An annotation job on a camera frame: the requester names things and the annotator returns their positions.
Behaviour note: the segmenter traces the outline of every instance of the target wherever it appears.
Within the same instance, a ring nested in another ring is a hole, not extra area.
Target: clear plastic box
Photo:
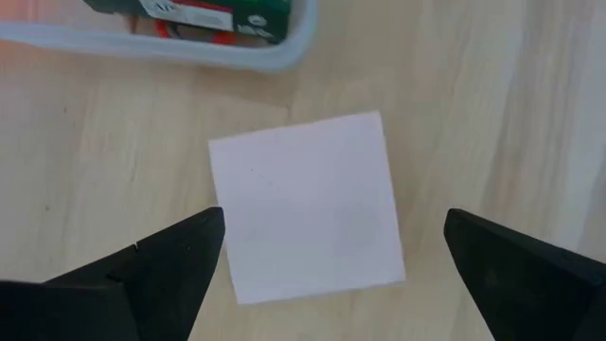
[[[94,12],[82,0],[4,0],[0,39],[101,55],[281,71],[303,57],[316,21],[317,0],[294,0],[291,29],[282,44],[228,46],[132,34],[123,16]]]

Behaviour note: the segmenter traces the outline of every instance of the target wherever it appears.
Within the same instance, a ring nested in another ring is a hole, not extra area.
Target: paper
[[[209,143],[240,304],[404,280],[379,113]]]

